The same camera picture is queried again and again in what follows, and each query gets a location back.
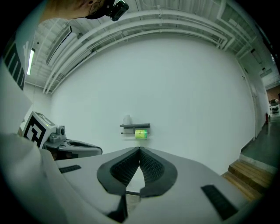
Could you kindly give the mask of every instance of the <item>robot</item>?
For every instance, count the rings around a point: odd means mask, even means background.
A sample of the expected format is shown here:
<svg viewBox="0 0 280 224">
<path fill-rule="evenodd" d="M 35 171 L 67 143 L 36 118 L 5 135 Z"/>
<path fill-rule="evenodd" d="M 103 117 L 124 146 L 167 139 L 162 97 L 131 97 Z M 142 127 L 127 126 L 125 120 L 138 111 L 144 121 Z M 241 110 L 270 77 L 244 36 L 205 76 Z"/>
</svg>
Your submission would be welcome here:
<svg viewBox="0 0 280 224">
<path fill-rule="evenodd" d="M 30 114 L 23 133 L 24 137 L 34 142 L 39 149 L 56 154 L 57 160 L 102 154 L 102 149 L 98 146 L 67 139 L 64 126 L 55 125 L 38 112 Z"/>
<path fill-rule="evenodd" d="M 54 161 L 27 138 L 0 135 L 0 144 L 9 188 L 42 223 L 239 223 L 253 206 L 208 167 L 160 150 L 135 147 Z M 145 187 L 128 216 L 126 186 L 139 166 Z"/>
</svg>

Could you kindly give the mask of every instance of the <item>wooden step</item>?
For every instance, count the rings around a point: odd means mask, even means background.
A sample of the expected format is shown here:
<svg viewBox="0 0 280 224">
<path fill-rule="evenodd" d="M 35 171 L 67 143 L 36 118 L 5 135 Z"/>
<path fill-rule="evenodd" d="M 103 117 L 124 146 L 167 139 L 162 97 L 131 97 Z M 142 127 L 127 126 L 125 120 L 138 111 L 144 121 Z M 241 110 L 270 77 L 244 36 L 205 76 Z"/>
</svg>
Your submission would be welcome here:
<svg viewBox="0 0 280 224">
<path fill-rule="evenodd" d="M 244 161 L 231 164 L 228 171 L 251 186 L 259 193 L 264 193 L 270 186 L 273 175 Z"/>
<path fill-rule="evenodd" d="M 261 196 L 262 196 L 261 193 L 257 192 L 255 189 L 250 187 L 248 184 L 246 184 L 242 180 L 238 179 L 232 173 L 226 172 L 225 174 L 223 174 L 223 177 L 226 178 L 234 186 L 236 186 L 248 201 L 251 202 L 252 200 L 261 198 Z"/>
</svg>

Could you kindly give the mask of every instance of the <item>ceiling pipe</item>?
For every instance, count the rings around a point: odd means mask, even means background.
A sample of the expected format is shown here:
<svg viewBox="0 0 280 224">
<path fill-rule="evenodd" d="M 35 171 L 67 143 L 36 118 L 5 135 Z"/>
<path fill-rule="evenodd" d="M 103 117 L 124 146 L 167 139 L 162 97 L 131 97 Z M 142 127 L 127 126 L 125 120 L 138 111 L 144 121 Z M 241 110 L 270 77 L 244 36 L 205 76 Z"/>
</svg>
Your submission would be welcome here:
<svg viewBox="0 0 280 224">
<path fill-rule="evenodd" d="M 96 50 L 95 52 L 91 53 L 85 60 L 83 60 L 81 63 L 79 63 L 77 66 L 75 66 L 58 84 L 57 86 L 53 89 L 52 93 L 53 94 L 55 92 L 55 90 L 59 87 L 59 85 L 72 73 L 74 72 L 79 66 L 81 66 L 83 63 L 85 63 L 87 60 L 89 60 L 91 57 L 93 57 L 94 55 L 96 55 L 97 53 L 101 52 L 102 50 L 105 50 L 108 47 L 111 47 L 119 42 L 134 38 L 134 37 L 138 37 L 138 36 L 142 36 L 142 35 L 148 35 L 148 34 L 153 34 L 153 33 L 180 33 L 180 34 L 188 34 L 188 35 L 195 35 L 195 36 L 199 36 L 202 38 L 206 38 L 209 41 L 213 42 L 214 44 L 219 44 L 218 42 L 214 41 L 213 39 L 206 37 L 202 34 L 197 34 L 195 32 L 192 31 L 187 31 L 187 30 L 182 30 L 182 29 L 158 29 L 158 30 L 151 30 L 151 31 L 144 31 L 141 33 L 137 33 L 137 34 L 133 34 L 130 36 L 126 36 L 120 40 L 117 40 L 116 42 L 110 43 L 104 47 L 101 47 L 100 49 Z"/>
<path fill-rule="evenodd" d="M 40 69 L 40 67 L 39 68 L 32 68 L 32 69 L 33 69 L 33 72 L 37 73 L 36 76 L 38 75 L 39 72 L 44 74 L 44 75 L 47 75 L 47 77 L 50 74 L 50 71 L 42 70 L 42 69 Z"/>
<path fill-rule="evenodd" d="M 130 29 L 129 31 L 139 31 L 139 30 L 142 30 L 142 27 L 137 28 L 137 29 Z M 184 31 L 186 31 L 186 30 L 176 29 L 176 28 L 174 28 L 174 29 L 172 29 L 172 28 L 162 28 L 162 30 L 174 30 L 174 33 L 185 33 Z M 201 38 L 203 38 L 203 39 L 209 40 L 210 42 L 214 43 L 214 44 L 217 46 L 217 48 L 219 48 L 219 47 L 221 46 L 221 43 L 222 43 L 222 39 L 221 39 L 221 38 L 219 38 L 219 41 L 214 41 L 214 40 L 211 39 L 210 37 L 207 37 L 207 36 L 202 35 L 202 34 L 197 34 L 197 33 L 194 33 L 194 32 L 192 32 L 192 31 L 190 31 L 189 33 L 190 33 L 190 34 L 193 33 L 193 35 L 196 35 L 196 36 L 199 36 L 199 37 L 201 37 Z M 110 39 L 111 37 L 116 37 L 116 36 L 118 36 L 118 35 L 119 35 L 119 34 L 116 34 L 116 35 L 110 36 L 110 37 L 108 37 L 108 38 L 106 38 L 106 39 L 103 39 L 103 40 L 101 40 L 100 43 L 106 42 L 106 41 L 108 41 L 108 39 Z M 96 47 L 97 45 L 98 45 L 98 43 L 96 43 L 95 45 L 91 46 L 91 47 L 88 48 L 86 51 L 84 51 L 82 54 L 80 54 L 78 57 L 80 57 L 81 55 L 85 54 L 87 51 L 91 51 L 91 50 L 92 50 L 94 47 Z M 64 74 L 65 71 L 69 70 L 69 68 L 70 68 L 71 66 L 72 66 L 71 64 L 68 65 L 67 68 L 63 70 L 62 74 Z"/>
<path fill-rule="evenodd" d="M 43 42 L 41 43 L 41 46 L 40 46 L 40 48 L 39 48 L 38 55 L 37 55 L 37 58 L 36 58 L 36 61 L 35 61 L 35 63 L 34 63 L 34 64 L 36 64 L 36 63 L 37 63 L 38 58 L 39 58 L 39 55 L 40 55 L 40 52 L 41 52 L 41 49 L 42 49 L 42 47 L 43 47 L 43 45 L 44 45 L 44 43 L 45 43 L 45 41 L 46 41 L 47 37 L 49 36 L 50 32 L 51 32 L 51 31 L 52 31 L 52 29 L 56 26 L 56 24 L 57 24 L 57 22 L 58 22 L 58 21 L 59 21 L 59 19 L 57 19 L 57 20 L 54 22 L 54 24 L 53 24 L 53 25 L 51 26 L 51 28 L 49 29 L 49 31 L 48 31 L 48 33 L 47 33 L 47 35 L 45 36 L 45 38 L 44 38 Z"/>
<path fill-rule="evenodd" d="M 34 84 L 34 83 L 31 83 L 31 82 L 25 81 L 24 83 L 27 83 L 27 84 L 32 85 L 32 86 L 35 86 L 35 84 Z"/>
<path fill-rule="evenodd" d="M 218 11 L 218 14 L 217 14 L 217 19 L 219 21 L 221 21 L 222 23 L 224 23 L 225 25 L 227 25 L 234 32 L 236 32 L 249 46 L 251 46 L 250 42 L 236 28 L 234 28 L 232 25 L 230 25 L 229 23 L 227 23 L 225 20 L 222 19 L 222 15 L 224 13 L 226 5 L 227 5 L 227 0 L 221 0 L 220 8 L 219 8 L 219 11 Z"/>
<path fill-rule="evenodd" d="M 249 48 L 250 51 L 253 49 L 252 46 L 248 46 L 248 45 L 246 44 L 246 45 L 244 45 L 244 46 L 237 52 L 237 54 L 236 54 L 235 56 L 239 57 L 239 55 L 240 55 L 241 53 L 243 53 L 245 50 L 247 50 L 248 48 Z"/>
<path fill-rule="evenodd" d="M 65 48 L 62 50 L 62 52 L 60 53 L 60 55 L 66 54 L 66 53 L 67 53 L 67 50 L 68 50 L 71 46 L 73 46 L 77 40 L 78 40 L 77 37 L 73 38 L 73 39 L 65 46 Z M 58 63 L 58 61 L 56 60 L 56 61 L 54 62 L 54 64 L 52 65 L 51 70 L 53 70 L 53 69 L 55 68 L 55 66 L 56 66 L 57 63 Z"/>
<path fill-rule="evenodd" d="M 45 22 L 45 25 L 44 25 L 44 27 L 43 27 L 43 29 L 42 29 L 42 32 L 44 32 L 45 27 L 46 27 L 47 24 L 49 24 L 51 21 L 52 21 L 52 20 L 49 20 L 49 21 L 46 21 L 46 22 Z M 40 46 L 40 48 L 39 48 L 39 52 L 38 52 L 37 57 L 36 57 L 36 61 L 35 61 L 35 63 L 34 63 L 33 65 L 35 65 L 35 64 L 37 63 L 38 58 L 39 58 L 39 55 L 40 55 L 40 52 L 41 52 L 41 49 L 42 49 L 42 46 L 43 46 L 44 42 L 46 41 L 47 37 L 49 36 L 49 34 L 51 33 L 52 29 L 53 29 L 53 25 L 52 25 L 51 28 L 48 30 L 47 35 L 46 35 L 45 38 L 43 39 L 43 42 L 41 43 L 41 46 Z M 42 65 L 43 65 L 43 64 L 41 63 L 41 66 L 39 67 L 38 72 L 37 72 L 36 75 L 35 75 L 35 85 L 34 85 L 35 87 L 36 87 L 36 85 L 37 85 L 38 77 L 40 76 L 40 75 L 39 75 L 39 74 L 40 74 L 39 71 L 41 70 Z"/>
<path fill-rule="evenodd" d="M 49 73 L 51 73 L 51 71 L 52 71 L 49 67 L 45 66 L 43 63 L 37 63 L 35 65 L 32 65 L 32 69 L 38 68 L 38 67 L 41 67 L 43 70 L 46 70 Z"/>
<path fill-rule="evenodd" d="M 235 11 L 238 12 L 238 14 L 248 23 L 250 28 L 254 31 L 256 34 L 256 37 L 259 39 L 262 39 L 262 36 L 259 33 L 259 30 L 256 27 L 256 22 L 254 19 L 244 10 L 243 7 L 241 7 L 235 0 L 227 0 L 227 4 L 232 7 Z"/>
<path fill-rule="evenodd" d="M 228 47 L 230 46 L 230 45 L 232 45 L 232 43 L 235 41 L 235 38 L 233 37 L 233 38 L 231 38 L 230 39 L 230 41 L 226 44 L 226 46 L 224 47 L 224 51 L 226 51 L 227 49 L 228 49 Z"/>
<path fill-rule="evenodd" d="M 198 24 L 194 24 L 191 22 L 186 22 L 186 21 L 178 21 L 178 20 L 170 20 L 170 19 L 151 19 L 151 20 L 142 20 L 142 21 L 137 21 L 137 22 L 132 22 L 129 24 L 124 24 L 121 26 L 118 26 L 114 29 L 108 30 L 102 34 L 100 34 L 99 36 L 91 39 L 90 41 L 88 41 L 87 43 L 85 43 L 83 46 L 81 46 L 76 52 L 74 52 L 67 60 L 65 63 L 63 63 L 63 65 L 60 66 L 59 70 L 57 71 L 56 75 L 54 76 L 54 78 L 52 79 L 51 83 L 49 84 L 46 93 L 49 92 L 54 80 L 57 78 L 57 76 L 68 66 L 68 64 L 70 64 L 73 60 L 75 60 L 75 58 L 77 58 L 78 56 L 80 56 L 82 53 L 84 53 L 84 50 L 86 50 L 87 47 L 89 47 L 90 45 L 92 45 L 93 43 L 97 42 L 98 40 L 104 38 L 107 35 L 111 35 L 113 33 L 116 33 L 118 31 L 124 30 L 124 29 L 128 29 L 128 28 L 132 28 L 135 26 L 141 26 L 141 25 L 151 25 L 151 24 L 161 24 L 161 23 L 167 23 L 167 24 L 179 24 L 179 25 L 185 25 L 185 26 L 191 26 L 197 29 L 201 29 L 204 30 L 206 32 L 209 32 L 213 35 L 216 35 L 219 38 L 222 38 L 224 40 L 224 42 L 222 43 L 222 47 L 224 47 L 224 45 L 228 42 L 228 39 L 223 36 L 222 34 L 213 31 L 209 28 L 206 28 L 202 25 L 198 25 Z M 50 77 L 53 76 L 53 74 L 55 73 L 55 69 L 52 70 Z"/>
<path fill-rule="evenodd" d="M 226 29 L 222 28 L 221 26 L 219 26 L 218 24 L 215 24 L 214 22 L 202 18 L 200 16 L 194 15 L 194 14 L 190 14 L 190 13 L 186 13 L 186 12 L 181 12 L 181 11 L 177 11 L 177 10 L 146 10 L 146 11 L 140 11 L 140 12 L 135 12 L 135 13 L 129 13 L 129 14 L 125 14 L 123 15 L 118 21 L 113 22 L 113 21 L 108 21 L 105 22 L 103 24 L 101 24 L 100 26 L 96 27 L 95 29 L 89 31 L 88 33 L 86 33 L 85 35 L 83 35 L 73 46 L 71 46 L 68 51 L 65 53 L 65 55 L 63 55 L 57 62 L 57 65 L 54 67 L 54 70 L 58 69 L 58 67 L 60 66 L 60 64 L 66 59 L 66 57 L 80 44 L 82 43 L 85 39 L 87 39 L 89 36 L 93 35 L 94 33 L 98 32 L 101 29 L 104 29 L 110 25 L 113 25 L 115 23 L 118 22 L 122 22 L 123 20 L 127 20 L 127 19 L 132 19 L 132 18 L 136 18 L 136 17 L 143 17 L 143 16 L 148 16 L 148 15 L 160 15 L 160 14 L 164 14 L 164 15 L 179 15 L 179 16 L 183 16 L 183 17 L 188 17 L 188 18 L 192 18 L 201 22 L 204 22 L 208 25 L 211 25 L 219 30 L 221 30 L 222 32 L 224 32 L 225 34 L 229 35 L 230 37 L 234 37 L 234 35 L 232 33 L 230 33 L 229 31 L 227 31 Z M 49 84 L 50 79 L 52 78 L 52 75 L 49 76 L 43 92 L 46 91 L 46 88 Z"/>
<path fill-rule="evenodd" d="M 94 47 L 96 47 L 96 46 L 98 46 L 99 44 L 102 44 L 102 43 L 108 41 L 108 40 L 111 39 L 111 38 L 114 38 L 114 40 L 117 41 L 117 40 L 115 39 L 115 37 L 118 36 L 118 35 L 119 35 L 119 34 L 117 33 L 117 34 L 114 34 L 114 35 L 112 35 L 112 36 L 108 36 L 108 37 L 105 38 L 105 39 L 102 39 L 99 43 L 96 43 L 95 45 L 91 46 L 91 47 L 88 48 L 85 52 L 83 52 L 81 55 L 85 54 L 87 51 L 91 51 Z M 65 71 L 69 70 L 69 68 L 70 68 L 71 66 L 72 66 L 71 64 L 68 65 L 67 68 L 64 69 L 63 72 L 62 72 L 61 74 L 63 75 L 63 74 L 65 73 Z"/>
</svg>

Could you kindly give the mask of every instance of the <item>gray floor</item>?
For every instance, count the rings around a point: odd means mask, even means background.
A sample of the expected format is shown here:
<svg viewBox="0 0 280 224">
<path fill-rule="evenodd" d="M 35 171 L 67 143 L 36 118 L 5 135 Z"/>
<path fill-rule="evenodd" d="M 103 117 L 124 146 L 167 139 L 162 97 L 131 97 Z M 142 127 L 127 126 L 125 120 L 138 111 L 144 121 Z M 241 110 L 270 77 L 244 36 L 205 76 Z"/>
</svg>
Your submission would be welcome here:
<svg viewBox="0 0 280 224">
<path fill-rule="evenodd" d="M 272 115 L 257 139 L 241 153 L 244 156 L 278 167 L 280 159 L 280 115 Z"/>
<path fill-rule="evenodd" d="M 136 195 L 126 194 L 127 213 L 130 215 L 136 206 L 140 203 L 140 197 Z"/>
</svg>

